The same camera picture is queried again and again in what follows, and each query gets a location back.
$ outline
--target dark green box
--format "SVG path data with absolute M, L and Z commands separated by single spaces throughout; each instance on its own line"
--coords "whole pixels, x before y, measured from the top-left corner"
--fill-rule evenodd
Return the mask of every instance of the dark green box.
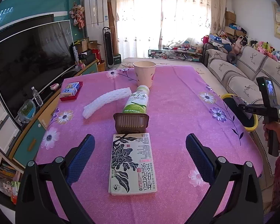
M 121 54 L 113 56 L 113 59 L 114 59 L 114 65 L 120 64 L 121 63 Z

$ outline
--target white box with flower illustration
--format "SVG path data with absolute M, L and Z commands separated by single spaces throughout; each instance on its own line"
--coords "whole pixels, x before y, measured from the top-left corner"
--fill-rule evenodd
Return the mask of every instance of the white box with flower illustration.
M 109 193 L 136 195 L 156 191 L 149 133 L 113 135 Z

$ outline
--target tower fan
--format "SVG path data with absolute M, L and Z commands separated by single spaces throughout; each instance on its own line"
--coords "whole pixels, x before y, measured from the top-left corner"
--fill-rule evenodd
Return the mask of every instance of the tower fan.
M 112 68 L 114 66 L 113 48 L 112 48 L 111 33 L 108 30 L 110 30 L 109 27 L 103 28 L 104 46 L 105 46 L 107 65 L 109 68 Z

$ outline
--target yellow rim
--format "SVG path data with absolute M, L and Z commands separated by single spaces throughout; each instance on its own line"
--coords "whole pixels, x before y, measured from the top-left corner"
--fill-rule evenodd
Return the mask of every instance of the yellow rim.
M 225 98 L 232 98 L 232 96 L 237 96 L 237 95 L 231 94 L 231 93 L 226 93 L 226 94 L 224 94 L 224 95 L 221 96 L 221 99 L 223 100 L 223 99 L 225 99 Z M 248 132 L 254 131 L 254 130 L 257 128 L 257 126 L 258 126 L 258 118 L 257 118 L 257 115 L 256 115 L 256 114 L 253 114 L 253 116 L 254 116 L 254 122 L 255 122 L 254 126 L 253 126 L 253 127 L 245 127 L 246 131 L 248 131 Z

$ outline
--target cup rim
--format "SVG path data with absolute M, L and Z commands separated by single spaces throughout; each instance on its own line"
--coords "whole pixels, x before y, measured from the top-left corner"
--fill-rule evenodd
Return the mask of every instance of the cup rim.
M 135 63 L 137 63 L 137 62 L 147 62 L 147 61 L 149 61 L 149 62 L 151 62 L 151 63 L 153 63 L 154 65 L 153 66 L 138 66 L 138 65 L 135 65 Z M 140 61 L 136 61 L 136 62 L 134 62 L 133 63 L 133 66 L 134 67 L 139 67 L 139 68 L 151 68 L 151 67 L 155 67 L 157 64 L 155 63 L 155 62 L 153 62 L 153 61 L 150 61 L 150 60 L 140 60 Z

